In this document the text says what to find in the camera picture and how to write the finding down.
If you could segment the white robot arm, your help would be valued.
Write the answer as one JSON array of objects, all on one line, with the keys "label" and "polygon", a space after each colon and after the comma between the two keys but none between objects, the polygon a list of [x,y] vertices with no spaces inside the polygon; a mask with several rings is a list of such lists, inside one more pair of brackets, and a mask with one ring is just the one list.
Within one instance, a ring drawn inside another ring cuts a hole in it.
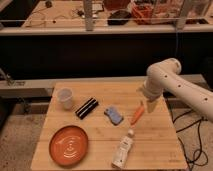
[{"label": "white robot arm", "polygon": [[181,69],[176,58],[154,63],[147,68],[147,78],[139,90],[150,101],[166,90],[213,123],[213,92],[181,78]]}]

